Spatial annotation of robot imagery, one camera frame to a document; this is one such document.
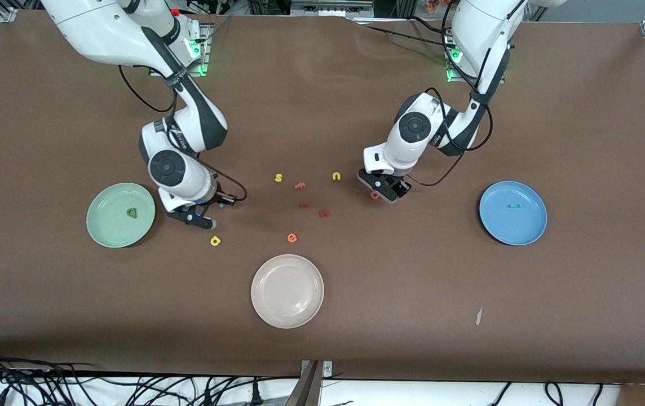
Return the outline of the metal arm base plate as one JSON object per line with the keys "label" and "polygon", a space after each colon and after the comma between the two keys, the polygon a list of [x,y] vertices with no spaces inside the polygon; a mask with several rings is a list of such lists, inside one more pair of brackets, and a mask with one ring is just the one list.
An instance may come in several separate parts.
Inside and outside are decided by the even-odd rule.
{"label": "metal arm base plate", "polygon": [[193,61],[188,67],[188,72],[193,77],[204,77],[209,69],[212,36],[214,25],[207,23],[189,23],[187,36],[189,53]]}
{"label": "metal arm base plate", "polygon": [[498,68],[498,83],[505,83],[508,62],[505,53],[510,51],[510,28],[475,28],[459,25],[447,28],[442,38],[447,46],[447,81],[479,85],[493,77]]}

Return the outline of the metal corner bracket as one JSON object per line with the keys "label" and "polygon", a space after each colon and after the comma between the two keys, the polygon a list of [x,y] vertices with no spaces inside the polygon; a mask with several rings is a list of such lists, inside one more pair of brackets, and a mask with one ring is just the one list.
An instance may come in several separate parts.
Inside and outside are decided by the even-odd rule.
{"label": "metal corner bracket", "polygon": [[[301,362],[301,370],[300,370],[300,375],[304,373],[304,371],[307,369],[308,365],[311,363],[311,360],[302,360]],[[327,378],[332,378],[333,376],[333,362],[332,360],[320,360],[320,365],[322,365],[322,377],[327,379]]]}

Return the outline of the green plate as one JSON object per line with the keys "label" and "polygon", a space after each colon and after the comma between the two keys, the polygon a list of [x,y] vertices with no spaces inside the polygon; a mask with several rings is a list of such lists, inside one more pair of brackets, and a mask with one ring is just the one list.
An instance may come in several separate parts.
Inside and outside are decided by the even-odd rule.
{"label": "green plate", "polygon": [[[136,219],[126,215],[129,208],[136,208]],[[117,183],[95,196],[86,213],[86,229],[99,245],[124,248],[150,231],[156,213],[153,196],[146,188],[137,183]]]}

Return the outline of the blue plate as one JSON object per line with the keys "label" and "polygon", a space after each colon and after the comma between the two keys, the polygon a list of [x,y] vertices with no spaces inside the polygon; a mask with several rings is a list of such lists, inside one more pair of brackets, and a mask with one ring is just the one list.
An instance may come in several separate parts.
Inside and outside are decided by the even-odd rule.
{"label": "blue plate", "polygon": [[[522,205],[510,209],[508,205]],[[483,193],[478,216],[490,236],[509,246],[527,246],[546,231],[546,205],[541,196],[524,183],[497,182]]]}

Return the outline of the beige plate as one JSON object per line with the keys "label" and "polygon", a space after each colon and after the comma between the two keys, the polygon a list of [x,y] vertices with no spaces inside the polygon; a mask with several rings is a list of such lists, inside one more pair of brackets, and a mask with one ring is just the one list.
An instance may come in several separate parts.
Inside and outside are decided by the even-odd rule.
{"label": "beige plate", "polygon": [[325,285],[320,270],[309,259],[282,254],[266,260],[250,289],[255,313],[279,329],[299,328],[320,311]]}

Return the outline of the grey metal post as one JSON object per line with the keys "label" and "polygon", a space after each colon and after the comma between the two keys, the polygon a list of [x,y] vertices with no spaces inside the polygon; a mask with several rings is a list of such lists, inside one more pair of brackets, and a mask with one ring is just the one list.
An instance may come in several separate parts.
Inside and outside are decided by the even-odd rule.
{"label": "grey metal post", "polygon": [[303,361],[301,376],[284,406],[319,406],[324,373],[324,361]]}

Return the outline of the metal frame device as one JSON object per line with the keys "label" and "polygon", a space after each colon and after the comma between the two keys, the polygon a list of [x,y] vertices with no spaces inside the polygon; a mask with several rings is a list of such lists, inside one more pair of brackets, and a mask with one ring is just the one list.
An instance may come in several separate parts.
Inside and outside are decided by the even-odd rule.
{"label": "metal frame device", "polygon": [[372,0],[291,0],[290,15],[374,18],[374,3]]}

